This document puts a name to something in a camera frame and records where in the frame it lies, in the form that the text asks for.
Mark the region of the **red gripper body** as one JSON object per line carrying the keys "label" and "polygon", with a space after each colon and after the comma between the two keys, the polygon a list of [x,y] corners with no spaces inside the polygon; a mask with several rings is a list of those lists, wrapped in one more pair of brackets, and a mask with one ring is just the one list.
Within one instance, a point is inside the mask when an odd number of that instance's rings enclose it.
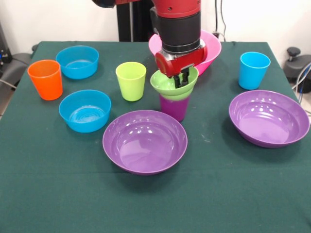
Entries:
{"label": "red gripper body", "polygon": [[167,77],[179,75],[184,69],[196,66],[207,58],[207,46],[200,46],[198,49],[183,55],[172,55],[161,50],[155,54],[156,64]]}

